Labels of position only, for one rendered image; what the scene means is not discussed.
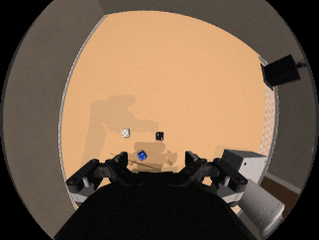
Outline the white die with black pips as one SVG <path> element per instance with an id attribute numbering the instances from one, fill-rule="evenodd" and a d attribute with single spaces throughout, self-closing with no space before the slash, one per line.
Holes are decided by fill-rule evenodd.
<path id="1" fill-rule="evenodd" d="M 129 137 L 130 136 L 130 129 L 122 129 L 122 137 Z"/>

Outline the blue die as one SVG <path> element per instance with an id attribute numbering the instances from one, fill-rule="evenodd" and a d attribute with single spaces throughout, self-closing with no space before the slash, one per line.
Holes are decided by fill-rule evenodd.
<path id="1" fill-rule="evenodd" d="M 147 157 L 147 154 L 145 153 L 145 151 L 141 151 L 139 152 L 137 156 L 139 157 L 140 160 L 143 160 Z"/>

